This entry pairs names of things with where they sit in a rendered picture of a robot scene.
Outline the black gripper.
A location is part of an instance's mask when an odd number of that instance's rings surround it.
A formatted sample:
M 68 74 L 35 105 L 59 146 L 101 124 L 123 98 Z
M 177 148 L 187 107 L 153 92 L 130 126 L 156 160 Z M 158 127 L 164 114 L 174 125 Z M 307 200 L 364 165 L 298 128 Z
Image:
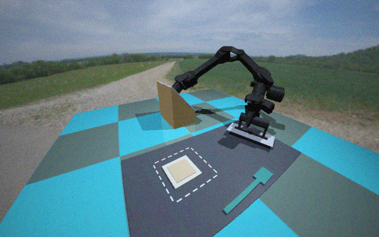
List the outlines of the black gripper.
M 259 111 L 261 110 L 261 104 L 262 104 L 262 98 L 264 98 L 264 94 L 261 92 L 255 91 L 251 94 L 248 94 L 245 96 L 245 122 L 246 127 L 249 127 L 250 121 L 252 120 L 253 116 L 259 117 Z M 248 102 L 247 102 L 248 101 Z M 260 103 L 260 104 L 257 104 Z

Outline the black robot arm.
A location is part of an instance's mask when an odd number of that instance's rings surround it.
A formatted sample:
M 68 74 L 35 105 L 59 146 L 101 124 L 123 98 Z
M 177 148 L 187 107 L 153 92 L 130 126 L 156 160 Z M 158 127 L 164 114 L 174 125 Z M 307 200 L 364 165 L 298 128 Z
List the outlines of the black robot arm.
M 230 57 L 230 52 L 236 54 L 236 56 Z M 265 95 L 267 91 L 266 98 L 276 102 L 281 102 L 285 90 L 283 87 L 273 85 L 274 80 L 271 77 L 271 73 L 264 67 L 258 66 L 242 49 L 237 49 L 233 46 L 222 46 L 213 58 L 209 59 L 204 64 L 200 65 L 194 71 L 187 71 L 182 75 L 175 77 L 176 82 L 172 86 L 177 93 L 182 90 L 187 90 L 193 87 L 198 82 L 203 74 L 214 68 L 218 64 L 223 64 L 225 62 L 240 61 L 253 75 L 255 81 L 251 81 L 250 86 L 253 87 L 252 92 L 258 91 Z M 182 83 L 181 83 L 182 82 Z M 263 98 L 262 98 L 263 99 Z M 263 99 L 261 104 L 261 110 L 267 114 L 272 113 L 275 104 Z

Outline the white square tile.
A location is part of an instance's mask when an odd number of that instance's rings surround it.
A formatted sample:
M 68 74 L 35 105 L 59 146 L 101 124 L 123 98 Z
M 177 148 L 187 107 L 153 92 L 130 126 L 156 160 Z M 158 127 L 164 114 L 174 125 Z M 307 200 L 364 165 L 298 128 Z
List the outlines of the white square tile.
M 162 168 L 175 190 L 202 174 L 186 155 L 165 164 Z

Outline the teal flat trowel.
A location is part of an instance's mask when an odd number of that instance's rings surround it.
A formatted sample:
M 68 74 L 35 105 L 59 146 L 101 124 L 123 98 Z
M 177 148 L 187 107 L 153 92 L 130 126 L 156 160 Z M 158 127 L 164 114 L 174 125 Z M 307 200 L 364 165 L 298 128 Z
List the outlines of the teal flat trowel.
M 267 181 L 273 176 L 273 173 L 262 167 L 257 173 L 254 174 L 255 181 L 250 184 L 239 196 L 237 196 L 229 205 L 227 205 L 223 211 L 229 214 L 241 201 L 247 197 L 250 192 L 259 184 L 265 185 Z

